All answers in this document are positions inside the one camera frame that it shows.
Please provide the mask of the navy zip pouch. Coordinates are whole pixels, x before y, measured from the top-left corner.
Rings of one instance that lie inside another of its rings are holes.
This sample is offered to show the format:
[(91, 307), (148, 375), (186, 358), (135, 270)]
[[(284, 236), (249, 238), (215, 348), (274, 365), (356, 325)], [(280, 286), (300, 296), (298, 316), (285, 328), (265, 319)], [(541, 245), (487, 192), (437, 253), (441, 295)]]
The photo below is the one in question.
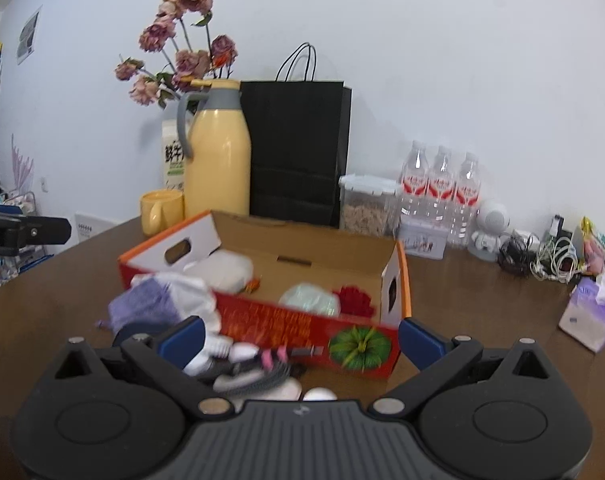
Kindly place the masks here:
[(155, 337), (165, 333), (171, 327), (172, 325), (167, 323), (134, 322), (126, 324), (116, 333), (112, 341), (112, 347), (119, 347), (125, 340), (136, 334), (146, 334), (147, 336)]

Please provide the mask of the white cloth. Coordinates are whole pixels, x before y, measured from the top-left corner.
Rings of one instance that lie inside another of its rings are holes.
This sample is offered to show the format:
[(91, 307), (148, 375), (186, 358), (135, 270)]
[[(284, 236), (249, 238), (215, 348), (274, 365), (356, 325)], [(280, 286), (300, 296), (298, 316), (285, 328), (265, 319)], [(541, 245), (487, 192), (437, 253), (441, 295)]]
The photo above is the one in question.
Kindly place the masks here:
[(207, 333), (220, 333), (222, 322), (217, 299), (204, 280), (181, 273), (158, 272), (135, 275), (130, 285), (135, 288), (147, 281), (156, 282), (168, 292), (180, 321), (199, 316)]

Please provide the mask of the translucent plastic storage box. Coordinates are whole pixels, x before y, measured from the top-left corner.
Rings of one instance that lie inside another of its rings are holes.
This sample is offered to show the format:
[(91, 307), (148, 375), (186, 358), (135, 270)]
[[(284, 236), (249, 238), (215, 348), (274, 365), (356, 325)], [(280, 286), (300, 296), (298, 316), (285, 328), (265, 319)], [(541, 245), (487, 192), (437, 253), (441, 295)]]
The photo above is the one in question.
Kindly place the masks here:
[(185, 264), (183, 273), (219, 292), (238, 294), (254, 277), (254, 264), (247, 256), (219, 249), (203, 260)]

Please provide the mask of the red fabric rose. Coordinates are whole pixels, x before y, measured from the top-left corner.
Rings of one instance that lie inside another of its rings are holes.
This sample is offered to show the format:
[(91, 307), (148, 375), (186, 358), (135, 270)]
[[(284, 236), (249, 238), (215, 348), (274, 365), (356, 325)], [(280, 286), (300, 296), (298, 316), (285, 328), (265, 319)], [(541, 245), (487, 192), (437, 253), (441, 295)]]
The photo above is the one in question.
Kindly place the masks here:
[(342, 286), (334, 290), (334, 294), (338, 298), (341, 315), (372, 318), (376, 313), (371, 296), (357, 286)]

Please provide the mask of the orange candy wrapper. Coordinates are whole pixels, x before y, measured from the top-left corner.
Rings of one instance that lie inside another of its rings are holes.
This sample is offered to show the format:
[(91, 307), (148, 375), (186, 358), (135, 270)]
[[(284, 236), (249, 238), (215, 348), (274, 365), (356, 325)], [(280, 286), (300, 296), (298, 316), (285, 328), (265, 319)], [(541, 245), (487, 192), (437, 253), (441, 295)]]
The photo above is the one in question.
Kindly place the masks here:
[(253, 278), (245, 285), (243, 292), (246, 292), (246, 294), (253, 294), (259, 289), (260, 284), (260, 278)]

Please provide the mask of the purple drawstring cloth bag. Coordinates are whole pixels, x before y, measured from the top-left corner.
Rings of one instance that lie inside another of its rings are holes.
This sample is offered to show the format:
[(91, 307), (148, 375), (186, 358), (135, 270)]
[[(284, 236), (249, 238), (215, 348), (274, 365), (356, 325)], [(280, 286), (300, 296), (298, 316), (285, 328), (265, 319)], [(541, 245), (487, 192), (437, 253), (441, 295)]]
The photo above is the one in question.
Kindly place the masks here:
[(96, 323), (116, 334), (130, 324), (173, 325), (182, 316), (171, 297), (169, 286), (156, 278), (145, 278), (121, 295), (112, 299), (107, 307), (108, 318)]

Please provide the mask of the yellow white plush toy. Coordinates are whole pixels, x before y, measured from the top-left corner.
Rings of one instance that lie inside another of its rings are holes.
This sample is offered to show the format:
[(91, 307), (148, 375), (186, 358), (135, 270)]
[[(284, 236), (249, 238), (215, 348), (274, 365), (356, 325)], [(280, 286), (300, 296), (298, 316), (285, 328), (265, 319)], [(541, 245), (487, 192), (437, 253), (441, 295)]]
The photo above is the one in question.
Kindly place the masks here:
[(258, 393), (247, 394), (247, 396), (235, 396), (231, 399), (235, 410), (239, 412), (247, 401), (276, 401), (276, 402), (298, 402), (298, 401), (336, 401), (336, 393), (331, 389), (316, 387), (307, 392), (302, 392), (301, 383), (295, 378), (288, 378), (281, 385)]

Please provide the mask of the small printed tin box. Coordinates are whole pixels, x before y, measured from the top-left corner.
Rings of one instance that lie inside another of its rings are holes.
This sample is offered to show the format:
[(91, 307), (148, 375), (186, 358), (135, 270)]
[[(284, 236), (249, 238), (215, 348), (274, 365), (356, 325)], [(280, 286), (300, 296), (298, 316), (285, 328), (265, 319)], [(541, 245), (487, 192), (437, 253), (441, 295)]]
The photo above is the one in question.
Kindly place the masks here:
[(444, 226), (413, 218), (402, 219), (397, 231), (397, 240), (406, 255), (431, 260), (444, 257), (448, 236)]

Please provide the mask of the yellow ceramic mug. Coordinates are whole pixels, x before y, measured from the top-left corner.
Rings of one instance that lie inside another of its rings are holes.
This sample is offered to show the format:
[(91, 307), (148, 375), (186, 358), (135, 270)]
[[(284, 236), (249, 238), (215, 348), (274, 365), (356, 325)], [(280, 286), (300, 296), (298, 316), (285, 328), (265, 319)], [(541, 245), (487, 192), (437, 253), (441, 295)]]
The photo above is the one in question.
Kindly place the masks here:
[(155, 236), (182, 222), (184, 196), (179, 190), (157, 190), (140, 198), (142, 230), (145, 236)]

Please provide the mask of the red cardboard box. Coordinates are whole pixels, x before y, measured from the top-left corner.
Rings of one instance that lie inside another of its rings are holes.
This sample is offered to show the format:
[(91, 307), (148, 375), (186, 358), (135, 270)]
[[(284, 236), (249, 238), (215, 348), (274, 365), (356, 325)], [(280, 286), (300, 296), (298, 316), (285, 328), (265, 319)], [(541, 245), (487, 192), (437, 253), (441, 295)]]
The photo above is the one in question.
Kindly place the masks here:
[(124, 286), (139, 274), (191, 273), (217, 254), (252, 264), (240, 292), (212, 285), (221, 332), (261, 348), (321, 348), (309, 366), (386, 379), (398, 328), (412, 313), (398, 242), (308, 224), (206, 211), (118, 259)]

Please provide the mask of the white robot figurine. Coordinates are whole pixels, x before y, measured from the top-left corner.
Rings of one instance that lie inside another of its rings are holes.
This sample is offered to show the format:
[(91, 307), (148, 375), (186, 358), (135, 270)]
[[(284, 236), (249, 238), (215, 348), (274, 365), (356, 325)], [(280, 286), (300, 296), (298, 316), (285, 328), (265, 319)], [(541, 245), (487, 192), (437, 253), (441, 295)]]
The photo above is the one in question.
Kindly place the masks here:
[(470, 235), (467, 250), (476, 258), (496, 262), (511, 217), (506, 207), (496, 200), (484, 200), (476, 214), (476, 230)]

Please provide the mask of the water bottle left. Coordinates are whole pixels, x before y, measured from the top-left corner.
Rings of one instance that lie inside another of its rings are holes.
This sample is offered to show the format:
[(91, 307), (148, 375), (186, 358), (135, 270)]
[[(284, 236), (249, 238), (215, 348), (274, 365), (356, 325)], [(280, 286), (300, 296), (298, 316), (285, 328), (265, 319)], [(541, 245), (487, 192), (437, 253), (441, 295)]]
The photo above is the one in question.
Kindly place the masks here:
[(403, 164), (400, 177), (403, 187), (403, 214), (415, 219), (424, 217), (428, 178), (429, 163), (426, 155), (426, 145), (414, 141)]

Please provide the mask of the water bottle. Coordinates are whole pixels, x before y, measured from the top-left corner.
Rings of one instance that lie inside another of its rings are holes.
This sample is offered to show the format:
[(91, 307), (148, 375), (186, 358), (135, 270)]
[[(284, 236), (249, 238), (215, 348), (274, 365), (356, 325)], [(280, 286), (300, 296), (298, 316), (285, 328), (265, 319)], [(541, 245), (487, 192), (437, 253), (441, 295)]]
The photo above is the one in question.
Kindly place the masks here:
[(415, 219), (424, 217), (428, 178), (429, 163), (426, 155), (426, 145), (414, 141), (403, 164), (400, 177), (403, 187), (403, 214)]
[(440, 146), (429, 170), (428, 214), (433, 223), (442, 224), (454, 193), (455, 179), (451, 168), (451, 150)]
[(455, 179), (451, 230), (447, 241), (452, 247), (462, 248), (468, 243), (471, 218), (478, 204), (481, 188), (478, 158), (467, 153)]

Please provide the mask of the clear snack container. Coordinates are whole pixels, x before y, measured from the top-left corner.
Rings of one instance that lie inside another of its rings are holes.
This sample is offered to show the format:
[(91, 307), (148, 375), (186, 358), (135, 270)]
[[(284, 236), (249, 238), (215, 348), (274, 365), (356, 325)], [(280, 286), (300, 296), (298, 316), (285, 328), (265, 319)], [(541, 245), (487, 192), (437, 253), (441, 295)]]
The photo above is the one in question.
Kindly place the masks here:
[(339, 228), (375, 237), (392, 236), (398, 226), (401, 186), (395, 180), (346, 174), (339, 178)]

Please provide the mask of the black paper bag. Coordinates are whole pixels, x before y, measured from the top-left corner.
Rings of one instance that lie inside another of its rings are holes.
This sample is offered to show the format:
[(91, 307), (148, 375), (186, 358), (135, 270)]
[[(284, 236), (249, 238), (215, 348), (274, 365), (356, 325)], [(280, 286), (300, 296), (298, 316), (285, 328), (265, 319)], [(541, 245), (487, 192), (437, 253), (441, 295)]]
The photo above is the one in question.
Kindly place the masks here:
[(339, 226), (339, 178), (348, 160), (352, 91), (317, 81), (317, 52), (301, 44), (278, 69), (290, 76), (305, 57), (303, 79), (244, 81), (240, 103), (252, 140), (250, 214)]

